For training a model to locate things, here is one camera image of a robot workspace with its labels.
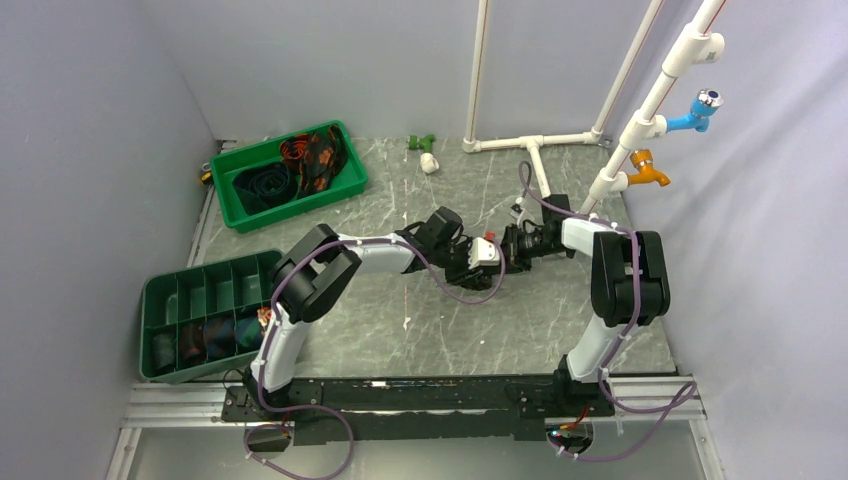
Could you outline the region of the brown patterned necktie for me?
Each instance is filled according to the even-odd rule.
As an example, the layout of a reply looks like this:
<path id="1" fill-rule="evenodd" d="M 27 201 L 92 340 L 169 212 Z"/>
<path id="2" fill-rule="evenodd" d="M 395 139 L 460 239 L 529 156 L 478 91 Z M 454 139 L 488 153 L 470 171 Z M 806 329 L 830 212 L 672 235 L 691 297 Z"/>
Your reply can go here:
<path id="1" fill-rule="evenodd" d="M 491 289 L 500 279 L 500 271 L 495 267 L 479 267 L 470 271 L 464 288 L 472 291 Z"/>

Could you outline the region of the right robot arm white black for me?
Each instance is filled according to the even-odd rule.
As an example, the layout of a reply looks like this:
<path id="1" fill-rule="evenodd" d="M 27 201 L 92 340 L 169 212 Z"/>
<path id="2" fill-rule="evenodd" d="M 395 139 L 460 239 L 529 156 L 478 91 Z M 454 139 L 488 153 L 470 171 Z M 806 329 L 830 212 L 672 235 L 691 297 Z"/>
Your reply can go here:
<path id="1" fill-rule="evenodd" d="M 550 391 L 555 409 L 574 415 L 589 402 L 585 383 L 605 386 L 620 347 L 668 311 L 671 293 L 662 240 L 653 231 L 633 231 L 594 214 L 572 214 L 545 203 L 543 222 L 507 226 L 501 249 L 512 272 L 527 271 L 534 259 L 559 253 L 580 253 L 591 261 L 592 318 L 563 357 L 565 379 Z"/>

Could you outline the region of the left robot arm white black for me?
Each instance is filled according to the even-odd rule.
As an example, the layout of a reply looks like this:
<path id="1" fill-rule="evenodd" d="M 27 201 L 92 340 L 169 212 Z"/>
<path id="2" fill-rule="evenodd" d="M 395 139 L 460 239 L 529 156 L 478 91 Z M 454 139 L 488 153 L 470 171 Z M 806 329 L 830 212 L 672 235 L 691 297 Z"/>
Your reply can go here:
<path id="1" fill-rule="evenodd" d="M 458 286 L 494 295 L 508 267 L 494 236 L 465 235 L 461 217 L 446 207 L 380 236 L 315 226 L 272 270 L 270 310 L 260 317 L 264 338 L 244 377 L 248 407 L 264 420 L 285 411 L 286 390 L 311 325 L 330 312 L 355 276 L 426 271 L 443 290 Z"/>

